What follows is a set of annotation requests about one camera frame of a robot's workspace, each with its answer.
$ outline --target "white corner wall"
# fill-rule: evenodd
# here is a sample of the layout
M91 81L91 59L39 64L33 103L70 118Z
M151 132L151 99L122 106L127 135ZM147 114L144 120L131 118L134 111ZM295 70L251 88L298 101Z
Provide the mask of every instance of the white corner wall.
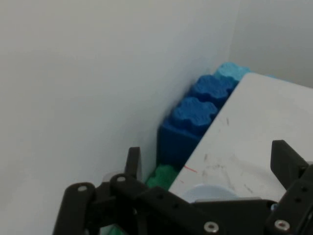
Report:
M241 0L230 61L313 87L313 1Z
M0 234L51 234L64 189L99 185L192 81L228 59L239 0L3 0Z

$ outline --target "foam block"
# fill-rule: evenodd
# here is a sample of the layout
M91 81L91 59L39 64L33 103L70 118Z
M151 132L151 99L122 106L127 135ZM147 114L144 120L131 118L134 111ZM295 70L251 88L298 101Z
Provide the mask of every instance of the foam block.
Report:
M248 67L241 67L232 62L223 63L214 73L214 76L218 79L232 78L237 82L244 77L244 75L251 70Z
M216 107L221 108L237 84L238 81L232 77L218 79L212 75L204 75L190 89L190 96L202 102L212 102Z
M168 190L177 176L178 171L174 170L171 165L159 165L147 180L146 185L149 188L159 186Z
M159 129L158 162L181 169L217 113L211 102L184 98Z

